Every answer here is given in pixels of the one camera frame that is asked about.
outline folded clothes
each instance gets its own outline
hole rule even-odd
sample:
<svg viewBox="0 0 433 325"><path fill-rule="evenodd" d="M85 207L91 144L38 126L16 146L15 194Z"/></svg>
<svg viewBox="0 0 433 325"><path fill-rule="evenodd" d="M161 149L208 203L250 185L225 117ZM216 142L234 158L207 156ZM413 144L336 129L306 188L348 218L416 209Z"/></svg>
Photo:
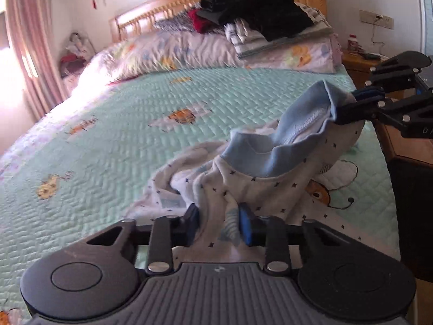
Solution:
<svg viewBox="0 0 433 325"><path fill-rule="evenodd" d="M291 38L313 25L294 0L200 0L200 5L198 16L218 25L242 18L267 41Z"/></svg>
<svg viewBox="0 0 433 325"><path fill-rule="evenodd" d="M279 45L295 44L309 38L328 36L333 33L333 28L319 10L301 3L296 4L307 13L314 25L304 29L292 38L284 37L267 41L260 32L252 30L242 18L236 18L234 23L226 24L224 27L226 38L235 47L238 58L242 59L264 50L273 49Z"/></svg>

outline bed sheet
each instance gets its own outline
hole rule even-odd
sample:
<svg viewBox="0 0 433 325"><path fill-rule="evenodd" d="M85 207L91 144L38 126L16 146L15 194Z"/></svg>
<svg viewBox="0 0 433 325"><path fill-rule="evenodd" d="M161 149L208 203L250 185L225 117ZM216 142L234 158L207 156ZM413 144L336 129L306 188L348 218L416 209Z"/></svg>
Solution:
<svg viewBox="0 0 433 325"><path fill-rule="evenodd" d="M8 299L6 307L25 309L19 293L24 270L119 220L150 174L177 152L280 117L322 79L354 89L343 67L335 75L195 69L141 76L58 106L2 159L0 304ZM341 161L355 165L357 175L328 189L331 204L353 199L338 214L398 253L391 182L370 125Z"/></svg>

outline striped cloth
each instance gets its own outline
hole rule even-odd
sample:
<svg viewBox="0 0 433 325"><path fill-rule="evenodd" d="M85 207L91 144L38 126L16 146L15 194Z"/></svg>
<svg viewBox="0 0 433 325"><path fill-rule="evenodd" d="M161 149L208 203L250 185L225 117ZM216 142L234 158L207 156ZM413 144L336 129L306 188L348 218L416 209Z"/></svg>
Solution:
<svg viewBox="0 0 433 325"><path fill-rule="evenodd" d="M278 45L295 44L305 39L327 36L333 33L333 28L317 8L298 2L296 4L308 14L314 25L304 29L292 38L267 41L260 32L250 29L248 23L241 18L236 18L234 23L226 24L224 26L226 38L235 47L238 58L242 59L264 50L273 49Z"/></svg>

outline baby garment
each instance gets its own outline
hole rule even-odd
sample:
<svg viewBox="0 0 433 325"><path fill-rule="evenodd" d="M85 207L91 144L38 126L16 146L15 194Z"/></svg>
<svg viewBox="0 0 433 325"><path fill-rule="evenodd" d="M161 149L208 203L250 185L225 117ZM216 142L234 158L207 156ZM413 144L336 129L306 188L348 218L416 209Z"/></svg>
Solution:
<svg viewBox="0 0 433 325"><path fill-rule="evenodd" d="M234 130L228 142L205 142L186 149L153 175L126 217L149 225L160 216L182 216L195 203L200 209L200 228L192 246L174 248L175 265L182 261L263 262L264 249L247 247L241 239L238 204L243 202L258 216L274 215L295 225L305 218L332 228L345 223L305 188L318 174L322 180L332 180L325 177L326 172L358 139L364 121L345 126L334 123L336 107L354 101L350 93L331 83L315 83L280 120ZM349 231L352 237L362 234L347 224ZM362 236L363 242L375 243Z"/></svg>

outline round black disc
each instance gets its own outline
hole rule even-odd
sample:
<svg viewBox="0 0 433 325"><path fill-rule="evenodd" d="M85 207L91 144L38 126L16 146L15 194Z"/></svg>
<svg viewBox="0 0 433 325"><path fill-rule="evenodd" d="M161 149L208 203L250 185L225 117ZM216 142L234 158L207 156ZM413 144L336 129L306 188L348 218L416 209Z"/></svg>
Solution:
<svg viewBox="0 0 433 325"><path fill-rule="evenodd" d="M120 253L97 246L92 255L88 249L85 243L73 245L73 253L55 252L25 271L20 289L31 313L84 321L110 313L132 297L139 286L134 265Z"/></svg>
<svg viewBox="0 0 433 325"><path fill-rule="evenodd" d="M401 315L415 295L415 279L400 262L372 251L328 248L298 274L303 295L329 316L379 321Z"/></svg>

